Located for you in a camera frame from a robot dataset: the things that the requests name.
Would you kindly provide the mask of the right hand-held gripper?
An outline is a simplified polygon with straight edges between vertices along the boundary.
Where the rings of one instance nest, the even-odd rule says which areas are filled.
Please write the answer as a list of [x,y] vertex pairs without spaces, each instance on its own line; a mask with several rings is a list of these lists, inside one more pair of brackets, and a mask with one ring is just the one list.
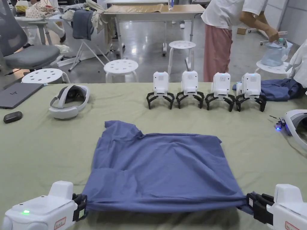
[[248,193],[248,207],[254,219],[272,230],[306,230],[307,203],[300,189],[290,184],[277,184],[274,197],[268,194]]

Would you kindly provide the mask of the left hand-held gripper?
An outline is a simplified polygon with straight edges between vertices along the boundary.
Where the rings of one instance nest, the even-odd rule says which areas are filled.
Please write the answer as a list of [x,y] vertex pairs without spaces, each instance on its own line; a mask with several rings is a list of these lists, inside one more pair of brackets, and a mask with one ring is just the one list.
[[86,218],[87,200],[87,195],[73,193],[72,182],[56,181],[48,195],[14,205],[5,212],[4,229],[66,230]]

